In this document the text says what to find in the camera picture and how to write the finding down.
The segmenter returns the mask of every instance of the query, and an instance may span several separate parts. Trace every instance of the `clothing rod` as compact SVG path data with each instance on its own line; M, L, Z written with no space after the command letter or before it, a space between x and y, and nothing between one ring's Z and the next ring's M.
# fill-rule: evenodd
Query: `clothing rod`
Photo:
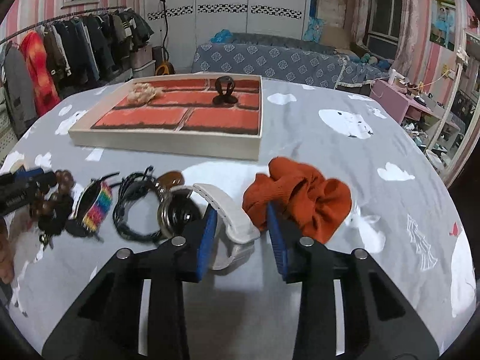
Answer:
M31 25L31 26L28 26L28 27L25 27L25 28L23 28L22 30L13 33L12 35L7 36L5 39L0 40L0 45L4 44L5 42L8 42L10 39L13 39L13 38L15 38L16 36L18 36L18 35L20 35L20 34L22 34L22 33L24 33L24 32L27 32L27 31L29 31L29 30L33 30L35 27L38 27L38 26L41 26L41 25L45 25L45 24L49 24L49 23L52 23L52 22L54 22L54 21L64 19L64 18L66 18L66 17L78 16L78 15L83 15L83 14L86 14L86 13L107 11L107 10L110 10L110 9L126 9L126 8L127 8L127 7L126 7L125 5L119 5L118 7L94 8L94 9L87 9L87 10L85 10L85 11L78 11L78 12L66 13L66 14L64 14L64 15L60 15L60 16L57 16L57 17L53 17L52 19L45 19L44 21L39 21L39 22L36 23L36 24L33 24L33 25Z

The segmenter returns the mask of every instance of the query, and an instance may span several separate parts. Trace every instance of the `wardrobe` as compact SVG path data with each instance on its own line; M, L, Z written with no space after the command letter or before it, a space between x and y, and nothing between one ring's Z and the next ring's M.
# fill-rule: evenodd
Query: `wardrobe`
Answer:
M301 39L306 0L166 0L166 46L179 73L189 72L196 47L222 29ZM155 31L150 44L161 45L165 21L158 0L145 0L147 21Z

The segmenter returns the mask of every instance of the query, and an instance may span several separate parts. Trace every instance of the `metal screw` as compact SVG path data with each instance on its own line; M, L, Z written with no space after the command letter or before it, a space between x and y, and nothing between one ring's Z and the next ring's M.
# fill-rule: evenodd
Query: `metal screw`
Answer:
M186 242L187 240L185 239L185 237L182 237L181 235L177 235L176 237L172 238L173 246L183 246Z
M117 250L117 258L120 260L128 259L131 255L131 250L123 247L122 249Z
M303 246L311 246L314 244L314 240L310 237L302 237L300 238L300 244Z
M355 257L357 257L359 260L364 260L368 257L368 253L365 249L356 249L353 254Z

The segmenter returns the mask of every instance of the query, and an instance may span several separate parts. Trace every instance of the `curtain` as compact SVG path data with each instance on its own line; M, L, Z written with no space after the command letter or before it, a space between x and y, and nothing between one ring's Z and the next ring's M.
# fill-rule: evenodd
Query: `curtain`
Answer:
M359 46L363 46L363 37L367 27L367 16L370 8L370 0L355 0L353 12L352 40Z
M419 0L402 0L402 21L397 55L392 68L407 76L419 33Z

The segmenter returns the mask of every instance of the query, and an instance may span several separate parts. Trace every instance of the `blue patterned sofa cover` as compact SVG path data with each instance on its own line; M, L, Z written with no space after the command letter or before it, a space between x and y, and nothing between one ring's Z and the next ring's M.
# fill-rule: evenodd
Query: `blue patterned sofa cover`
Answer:
M388 73L376 67L350 61L347 55L240 43L200 45L191 71L255 74L330 89L338 85L359 87L388 77Z

